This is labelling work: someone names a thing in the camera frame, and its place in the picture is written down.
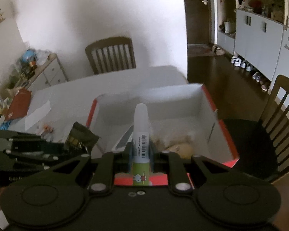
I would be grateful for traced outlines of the orange toy ornament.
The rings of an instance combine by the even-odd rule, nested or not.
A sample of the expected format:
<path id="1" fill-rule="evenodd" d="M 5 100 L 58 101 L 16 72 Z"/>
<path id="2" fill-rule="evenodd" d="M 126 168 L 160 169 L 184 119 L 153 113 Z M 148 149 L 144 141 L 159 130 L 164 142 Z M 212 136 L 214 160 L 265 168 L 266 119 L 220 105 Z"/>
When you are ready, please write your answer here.
<path id="1" fill-rule="evenodd" d="M 53 131 L 54 131 L 53 127 L 48 124 L 44 124 L 42 127 L 43 134 L 52 133 Z"/>

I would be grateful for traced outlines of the black snack packet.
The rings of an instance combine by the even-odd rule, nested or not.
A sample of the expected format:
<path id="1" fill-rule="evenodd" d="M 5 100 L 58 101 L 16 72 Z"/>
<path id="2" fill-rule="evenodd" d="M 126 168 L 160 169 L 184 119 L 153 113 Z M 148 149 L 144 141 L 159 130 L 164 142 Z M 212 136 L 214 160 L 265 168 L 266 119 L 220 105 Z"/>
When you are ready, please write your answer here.
<path id="1" fill-rule="evenodd" d="M 64 143 L 64 150 L 71 155 L 91 154 L 99 138 L 84 125 L 75 122 Z"/>

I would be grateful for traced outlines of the blue globe toy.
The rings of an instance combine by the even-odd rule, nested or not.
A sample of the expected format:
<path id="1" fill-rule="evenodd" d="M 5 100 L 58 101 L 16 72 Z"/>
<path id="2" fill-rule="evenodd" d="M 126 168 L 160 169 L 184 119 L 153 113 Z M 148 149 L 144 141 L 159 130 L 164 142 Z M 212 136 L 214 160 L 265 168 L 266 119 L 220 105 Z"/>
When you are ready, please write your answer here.
<path id="1" fill-rule="evenodd" d="M 37 59 L 37 54 L 34 49 L 27 49 L 21 57 L 21 60 L 24 63 L 30 63 L 30 62 L 36 61 L 36 59 Z"/>

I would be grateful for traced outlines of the wooden chair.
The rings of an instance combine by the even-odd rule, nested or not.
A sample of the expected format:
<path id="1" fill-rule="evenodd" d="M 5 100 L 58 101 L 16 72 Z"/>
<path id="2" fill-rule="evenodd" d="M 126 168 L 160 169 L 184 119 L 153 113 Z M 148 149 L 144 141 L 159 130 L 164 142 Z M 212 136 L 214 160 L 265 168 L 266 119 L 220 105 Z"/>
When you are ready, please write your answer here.
<path id="1" fill-rule="evenodd" d="M 128 37 L 98 40 L 89 44 L 85 53 L 95 75 L 137 67 L 133 42 Z"/>
<path id="2" fill-rule="evenodd" d="M 289 173 L 289 78 L 278 75 L 258 121 L 224 119 L 239 159 L 234 168 L 276 182 Z"/>

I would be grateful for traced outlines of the red cardboard box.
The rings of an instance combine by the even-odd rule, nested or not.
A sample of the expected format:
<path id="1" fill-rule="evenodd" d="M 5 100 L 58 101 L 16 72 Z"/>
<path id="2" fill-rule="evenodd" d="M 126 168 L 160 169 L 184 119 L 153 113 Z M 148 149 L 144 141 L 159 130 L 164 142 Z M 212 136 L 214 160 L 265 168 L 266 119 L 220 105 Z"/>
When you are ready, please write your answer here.
<path id="1" fill-rule="evenodd" d="M 87 127 L 98 135 L 98 148 L 110 152 L 134 125 L 136 105 L 148 109 L 150 140 L 159 151 L 189 143 L 194 154 L 232 167 L 238 152 L 205 85 L 173 85 L 119 94 L 101 95 L 93 101 Z"/>

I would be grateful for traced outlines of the white sideboard cabinet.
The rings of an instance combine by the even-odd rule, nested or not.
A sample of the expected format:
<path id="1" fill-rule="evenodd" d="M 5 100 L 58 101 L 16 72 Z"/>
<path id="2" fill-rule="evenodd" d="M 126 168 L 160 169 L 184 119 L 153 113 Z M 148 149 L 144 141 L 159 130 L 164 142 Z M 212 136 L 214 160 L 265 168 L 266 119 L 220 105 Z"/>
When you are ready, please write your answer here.
<path id="1" fill-rule="evenodd" d="M 69 79 L 60 64 L 57 54 L 49 54 L 46 62 L 35 70 L 35 75 L 29 80 L 25 88 L 35 92 L 68 82 Z"/>

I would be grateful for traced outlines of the far wooden chair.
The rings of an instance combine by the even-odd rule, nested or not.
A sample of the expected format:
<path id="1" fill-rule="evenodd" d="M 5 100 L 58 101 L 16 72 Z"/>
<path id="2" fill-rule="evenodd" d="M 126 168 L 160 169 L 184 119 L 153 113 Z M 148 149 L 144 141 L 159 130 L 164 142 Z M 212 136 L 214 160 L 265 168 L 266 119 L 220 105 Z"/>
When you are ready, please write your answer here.
<path id="1" fill-rule="evenodd" d="M 85 53 L 95 75 L 137 67 L 133 42 L 128 37 L 98 40 L 89 44 Z"/>

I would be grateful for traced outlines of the white wall cabinet unit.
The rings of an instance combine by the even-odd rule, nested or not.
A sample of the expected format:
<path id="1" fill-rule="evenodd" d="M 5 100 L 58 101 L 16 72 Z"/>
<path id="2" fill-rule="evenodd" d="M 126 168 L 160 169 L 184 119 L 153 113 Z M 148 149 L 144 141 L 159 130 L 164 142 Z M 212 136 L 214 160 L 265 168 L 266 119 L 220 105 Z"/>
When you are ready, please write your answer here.
<path id="1" fill-rule="evenodd" d="M 289 71 L 289 0 L 215 0 L 216 43 L 269 91 Z"/>

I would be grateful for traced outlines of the door mat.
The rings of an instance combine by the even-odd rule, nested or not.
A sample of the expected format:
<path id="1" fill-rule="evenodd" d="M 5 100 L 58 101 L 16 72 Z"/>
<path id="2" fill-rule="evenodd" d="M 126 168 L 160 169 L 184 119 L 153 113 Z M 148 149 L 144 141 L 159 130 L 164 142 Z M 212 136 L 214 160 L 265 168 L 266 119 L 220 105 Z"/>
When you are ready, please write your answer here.
<path id="1" fill-rule="evenodd" d="M 225 51 L 217 45 L 212 44 L 188 44 L 188 57 L 221 56 Z"/>

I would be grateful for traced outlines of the red paper bag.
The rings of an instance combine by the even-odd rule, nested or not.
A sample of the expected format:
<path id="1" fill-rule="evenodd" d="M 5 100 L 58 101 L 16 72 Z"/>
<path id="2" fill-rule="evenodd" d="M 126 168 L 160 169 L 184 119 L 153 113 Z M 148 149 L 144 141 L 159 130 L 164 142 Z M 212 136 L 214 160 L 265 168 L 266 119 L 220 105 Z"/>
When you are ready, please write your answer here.
<path id="1" fill-rule="evenodd" d="M 32 92 L 25 88 L 18 90 L 11 102 L 4 120 L 11 121 L 14 119 L 24 118 L 29 110 L 31 95 Z"/>

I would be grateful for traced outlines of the white paper sheet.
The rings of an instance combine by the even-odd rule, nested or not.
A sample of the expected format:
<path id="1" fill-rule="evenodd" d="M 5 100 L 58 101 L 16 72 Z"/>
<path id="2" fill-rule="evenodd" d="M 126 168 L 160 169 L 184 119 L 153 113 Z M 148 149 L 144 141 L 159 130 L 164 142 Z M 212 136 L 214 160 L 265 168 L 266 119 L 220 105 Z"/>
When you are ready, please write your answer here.
<path id="1" fill-rule="evenodd" d="M 25 118 L 25 131 L 29 130 L 36 123 L 41 121 L 51 111 L 50 101 L 47 101 L 41 107 L 36 109 L 33 113 Z"/>

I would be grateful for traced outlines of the blue rubber gloves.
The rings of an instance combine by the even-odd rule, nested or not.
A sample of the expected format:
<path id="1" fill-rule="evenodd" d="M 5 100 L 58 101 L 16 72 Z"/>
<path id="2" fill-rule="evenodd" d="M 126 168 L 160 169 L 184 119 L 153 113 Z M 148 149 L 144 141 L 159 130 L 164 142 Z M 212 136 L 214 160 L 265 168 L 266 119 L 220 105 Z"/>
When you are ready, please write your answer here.
<path id="1" fill-rule="evenodd" d="M 0 125 L 0 130 L 8 130 L 10 124 L 11 124 L 11 121 L 4 121 L 4 122 Z"/>

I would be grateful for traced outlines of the right wooden chair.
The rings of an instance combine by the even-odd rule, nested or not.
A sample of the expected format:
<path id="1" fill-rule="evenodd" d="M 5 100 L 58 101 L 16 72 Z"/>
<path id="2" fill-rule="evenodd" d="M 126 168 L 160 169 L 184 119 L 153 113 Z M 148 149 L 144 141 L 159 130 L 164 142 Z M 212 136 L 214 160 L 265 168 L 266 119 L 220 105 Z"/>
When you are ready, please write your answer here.
<path id="1" fill-rule="evenodd" d="M 278 75 L 258 121 L 224 119 L 239 159 L 234 168 L 276 182 L 289 173 L 289 78 Z"/>

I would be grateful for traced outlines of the dark entrance door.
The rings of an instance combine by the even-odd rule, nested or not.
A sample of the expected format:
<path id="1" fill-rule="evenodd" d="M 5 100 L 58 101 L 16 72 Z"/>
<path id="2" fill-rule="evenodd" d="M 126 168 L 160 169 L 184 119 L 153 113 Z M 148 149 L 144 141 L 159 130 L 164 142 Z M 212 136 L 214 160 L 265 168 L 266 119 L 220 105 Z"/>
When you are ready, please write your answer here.
<path id="1" fill-rule="evenodd" d="M 204 44 L 210 36 L 209 0 L 184 0 L 187 44 Z"/>

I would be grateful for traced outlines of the green glue bottle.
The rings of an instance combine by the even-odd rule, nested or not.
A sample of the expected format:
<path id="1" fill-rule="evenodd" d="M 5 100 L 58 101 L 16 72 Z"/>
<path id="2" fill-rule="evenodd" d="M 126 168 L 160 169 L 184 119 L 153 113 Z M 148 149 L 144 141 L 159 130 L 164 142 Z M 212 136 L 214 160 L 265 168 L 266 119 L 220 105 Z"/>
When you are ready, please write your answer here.
<path id="1" fill-rule="evenodd" d="M 133 163 L 134 186 L 148 186 L 150 173 L 150 128 L 148 109 L 144 103 L 136 105 L 134 111 Z"/>

